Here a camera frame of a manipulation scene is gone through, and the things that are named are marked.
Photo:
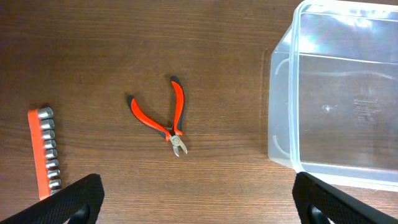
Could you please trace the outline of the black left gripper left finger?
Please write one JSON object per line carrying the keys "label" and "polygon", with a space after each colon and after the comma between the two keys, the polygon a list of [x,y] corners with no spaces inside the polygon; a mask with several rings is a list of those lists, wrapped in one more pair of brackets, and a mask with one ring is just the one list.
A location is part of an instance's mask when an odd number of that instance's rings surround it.
{"label": "black left gripper left finger", "polygon": [[1,223],[95,224],[103,200],[104,188],[100,175],[89,174]]}

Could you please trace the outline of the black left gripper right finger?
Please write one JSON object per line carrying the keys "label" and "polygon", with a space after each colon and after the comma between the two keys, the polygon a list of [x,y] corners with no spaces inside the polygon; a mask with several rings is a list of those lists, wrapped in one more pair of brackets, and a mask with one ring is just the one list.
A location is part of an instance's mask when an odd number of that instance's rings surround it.
{"label": "black left gripper right finger", "polygon": [[362,203],[307,172],[296,175],[292,195],[302,223],[397,224],[396,218]]}

